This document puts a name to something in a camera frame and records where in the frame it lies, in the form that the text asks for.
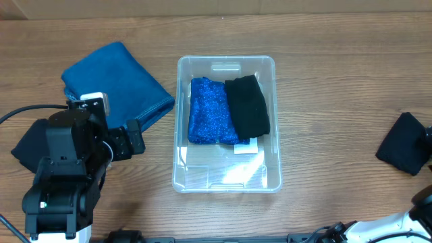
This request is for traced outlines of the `blue sequin cloth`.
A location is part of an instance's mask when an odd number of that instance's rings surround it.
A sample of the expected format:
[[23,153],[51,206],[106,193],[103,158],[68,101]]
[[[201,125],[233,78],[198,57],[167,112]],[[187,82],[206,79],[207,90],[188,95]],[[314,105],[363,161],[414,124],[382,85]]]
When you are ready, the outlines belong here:
[[232,123],[225,84],[206,77],[191,80],[188,140],[194,144],[249,144]]

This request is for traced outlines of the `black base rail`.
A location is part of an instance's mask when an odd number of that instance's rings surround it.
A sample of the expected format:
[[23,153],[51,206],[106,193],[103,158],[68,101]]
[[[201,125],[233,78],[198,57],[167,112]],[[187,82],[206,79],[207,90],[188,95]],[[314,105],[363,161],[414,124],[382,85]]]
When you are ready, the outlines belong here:
[[175,239],[172,237],[145,238],[141,231],[119,230],[111,232],[105,239],[91,238],[91,243],[299,243],[318,242],[320,233],[288,234],[287,236],[257,236],[239,238],[187,238]]

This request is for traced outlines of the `clear plastic container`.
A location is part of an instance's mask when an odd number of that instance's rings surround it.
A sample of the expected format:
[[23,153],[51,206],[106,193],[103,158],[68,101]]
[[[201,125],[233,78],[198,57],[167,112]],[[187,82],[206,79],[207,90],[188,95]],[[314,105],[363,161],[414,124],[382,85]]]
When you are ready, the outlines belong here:
[[[264,95],[271,131],[257,138],[257,154],[234,153],[235,145],[188,140],[191,80],[223,82],[255,75]],[[270,56],[183,56],[175,99],[173,188],[182,193],[276,193],[283,184],[275,62]]]

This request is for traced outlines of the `black cloth long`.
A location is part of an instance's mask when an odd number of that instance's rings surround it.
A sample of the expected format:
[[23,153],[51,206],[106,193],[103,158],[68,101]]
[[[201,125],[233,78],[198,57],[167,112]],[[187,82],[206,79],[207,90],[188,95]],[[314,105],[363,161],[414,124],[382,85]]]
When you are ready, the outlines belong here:
[[267,104],[254,75],[226,80],[225,92],[239,139],[257,138],[270,133]]

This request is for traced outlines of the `white label in container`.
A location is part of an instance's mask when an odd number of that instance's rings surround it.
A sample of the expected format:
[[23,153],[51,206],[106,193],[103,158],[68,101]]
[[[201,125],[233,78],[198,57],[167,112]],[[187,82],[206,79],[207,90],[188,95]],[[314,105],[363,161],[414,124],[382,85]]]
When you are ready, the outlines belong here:
[[236,144],[234,146],[234,153],[241,154],[257,154],[259,151],[257,138],[250,138],[249,144]]

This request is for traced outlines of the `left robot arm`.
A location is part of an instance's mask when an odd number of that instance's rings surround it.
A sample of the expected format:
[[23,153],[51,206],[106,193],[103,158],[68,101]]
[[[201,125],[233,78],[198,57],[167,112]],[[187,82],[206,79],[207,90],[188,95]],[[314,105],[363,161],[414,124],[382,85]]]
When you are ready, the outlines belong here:
[[107,129],[103,111],[68,109],[49,118],[49,156],[43,157],[25,194],[25,232],[32,242],[88,242],[93,210],[108,165],[145,150],[141,125]]

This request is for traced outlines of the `blue terry towel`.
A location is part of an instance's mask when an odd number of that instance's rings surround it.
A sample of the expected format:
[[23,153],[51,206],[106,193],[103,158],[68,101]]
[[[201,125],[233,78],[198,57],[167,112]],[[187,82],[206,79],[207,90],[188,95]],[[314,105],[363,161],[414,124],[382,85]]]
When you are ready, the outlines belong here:
[[121,42],[111,43],[66,69],[61,79],[70,100],[102,92],[109,100],[108,128],[126,127],[138,119],[145,131],[169,113],[175,99],[131,55]]

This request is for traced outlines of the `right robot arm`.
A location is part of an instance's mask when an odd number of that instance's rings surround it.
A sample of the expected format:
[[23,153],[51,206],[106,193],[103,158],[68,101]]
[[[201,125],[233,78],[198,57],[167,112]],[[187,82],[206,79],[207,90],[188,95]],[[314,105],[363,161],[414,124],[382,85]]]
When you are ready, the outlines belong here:
[[[415,176],[431,158],[431,127],[403,113],[381,143],[376,157]],[[413,208],[375,221],[338,223],[317,242],[430,242],[431,187],[412,198]]]

